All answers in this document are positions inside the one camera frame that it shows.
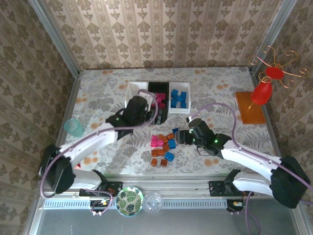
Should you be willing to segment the black rectangular container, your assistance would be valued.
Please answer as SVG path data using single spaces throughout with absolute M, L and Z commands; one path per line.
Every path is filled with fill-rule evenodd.
M 148 91 L 150 91 L 154 94 L 155 93 L 165 93 L 166 99 L 162 100 L 161 103 L 166 103 L 167 107 L 165 109 L 168 110 L 168 106 L 169 106 L 168 105 L 168 103 L 169 103 L 169 82 L 149 82 L 148 83 Z

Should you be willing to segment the orange wooden board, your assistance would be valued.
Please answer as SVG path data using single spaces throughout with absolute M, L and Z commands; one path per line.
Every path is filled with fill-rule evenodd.
M 254 104 L 251 99 L 252 92 L 236 92 L 238 109 L 243 124 L 265 124 L 265 116 L 260 105 Z

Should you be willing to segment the teal plastic cup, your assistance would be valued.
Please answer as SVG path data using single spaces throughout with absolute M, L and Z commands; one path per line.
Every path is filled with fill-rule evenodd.
M 83 136 L 84 133 L 81 123 L 74 118 L 71 118 L 64 123 L 64 130 L 76 138 Z

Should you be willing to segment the clear plastic cup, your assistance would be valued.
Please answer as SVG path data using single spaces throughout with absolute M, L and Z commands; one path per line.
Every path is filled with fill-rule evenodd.
M 156 213 L 162 208 L 162 197 L 158 193 L 150 193 L 144 196 L 143 209 L 145 212 Z

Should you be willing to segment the red cone ornament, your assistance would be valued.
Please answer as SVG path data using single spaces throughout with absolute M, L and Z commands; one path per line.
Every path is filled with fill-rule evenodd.
M 272 95 L 272 84 L 260 82 L 250 95 L 250 99 L 257 105 L 265 105 Z

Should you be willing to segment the leaf pattern bowl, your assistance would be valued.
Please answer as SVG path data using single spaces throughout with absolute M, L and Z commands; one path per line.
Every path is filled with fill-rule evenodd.
M 136 187 L 123 188 L 116 197 L 116 209 L 122 216 L 135 216 L 142 209 L 143 199 L 144 196 L 140 189 Z

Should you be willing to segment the grey metal shelf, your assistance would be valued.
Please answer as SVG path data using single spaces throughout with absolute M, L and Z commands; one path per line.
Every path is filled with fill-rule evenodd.
M 291 209 L 272 199 L 250 199 L 248 215 L 225 209 L 161 209 L 132 217 L 110 209 L 38 210 L 25 235 L 303 235 Z

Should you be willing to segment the red disc ornament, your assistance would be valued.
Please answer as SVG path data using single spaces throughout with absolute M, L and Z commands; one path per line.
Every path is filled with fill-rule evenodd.
M 271 79 L 280 80 L 284 77 L 283 71 L 278 67 L 267 67 L 265 73 Z

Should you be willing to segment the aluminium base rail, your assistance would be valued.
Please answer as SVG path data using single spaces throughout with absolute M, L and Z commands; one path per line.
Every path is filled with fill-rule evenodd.
M 111 174 L 109 182 L 122 182 L 123 187 L 137 187 L 143 194 L 158 193 L 164 199 L 209 198 L 209 182 L 223 181 L 227 173 L 163 173 L 163 174 Z

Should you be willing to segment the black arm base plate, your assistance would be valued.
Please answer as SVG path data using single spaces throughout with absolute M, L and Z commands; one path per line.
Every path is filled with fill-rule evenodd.
M 101 184 L 96 191 L 101 191 L 101 192 L 90 192 L 90 191 L 86 191 L 84 189 L 80 189 L 79 191 L 79 196 L 80 197 L 104 197 L 104 196 L 108 196 L 105 192 L 110 193 L 113 197 L 115 197 L 121 190 L 123 187 L 123 183 L 122 182 L 107 182 L 104 184 Z
M 232 182 L 224 181 L 209 181 L 209 192 L 212 197 L 230 197 L 230 196 L 243 196 L 248 195 L 250 191 L 240 191 L 238 190 Z

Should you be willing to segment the aluminium side rail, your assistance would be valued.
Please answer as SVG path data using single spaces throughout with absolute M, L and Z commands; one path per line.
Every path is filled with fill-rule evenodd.
M 67 101 L 67 106 L 66 106 L 66 109 L 64 112 L 61 127 L 59 129 L 59 134 L 58 134 L 57 140 L 55 142 L 56 146 L 61 146 L 61 145 L 65 144 L 65 142 L 66 142 L 67 132 L 64 130 L 64 124 L 68 119 L 72 118 L 73 109 L 75 106 L 77 94 L 78 94 L 79 87 L 80 87 L 80 81 L 81 81 L 80 78 L 77 78 L 73 82 L 73 86 L 71 88 L 71 92 L 70 92 L 70 95 L 69 95 L 69 98 Z
M 265 76 L 262 77 L 262 78 L 259 78 L 259 83 L 260 82 L 265 82 L 265 83 L 271 83 L 273 79 L 269 78 L 266 73 L 265 73 Z M 272 145 L 274 147 L 274 150 L 275 150 L 275 153 L 281 157 L 281 152 L 279 150 L 279 147 L 278 147 L 278 142 L 276 140 L 276 137 L 275 137 L 275 132 L 274 132 L 274 129 L 273 129 L 273 126 L 270 122 L 270 118 L 269 118 L 269 113 L 268 113 L 268 110 L 267 110 L 267 107 L 266 107 L 266 104 L 265 105 L 260 105 L 261 106 L 261 109 L 265 115 L 265 119 L 266 119 L 266 122 L 267 122 L 267 127 L 268 127 L 268 130 L 269 130 L 269 136 L 271 138 L 271 142 L 272 142 Z

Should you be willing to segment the aluminium corner post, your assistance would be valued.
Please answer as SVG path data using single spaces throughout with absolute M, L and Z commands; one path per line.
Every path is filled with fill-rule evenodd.
M 74 61 L 74 57 L 71 55 L 69 46 L 65 42 L 60 30 L 57 28 L 57 24 L 48 13 L 48 8 L 45 7 L 42 0 L 28 0 L 28 2 L 34 9 L 40 22 L 50 36 L 53 44 L 56 46 L 58 52 L 62 56 L 72 76 L 74 77 L 74 79 L 77 79 L 79 77 L 80 69 L 77 63 Z
M 273 45 L 296 3 L 297 0 L 283 0 L 271 26 L 269 27 L 267 34 L 265 35 L 260 47 L 256 52 L 256 56 L 260 57 L 261 59 L 265 58 L 263 47 Z

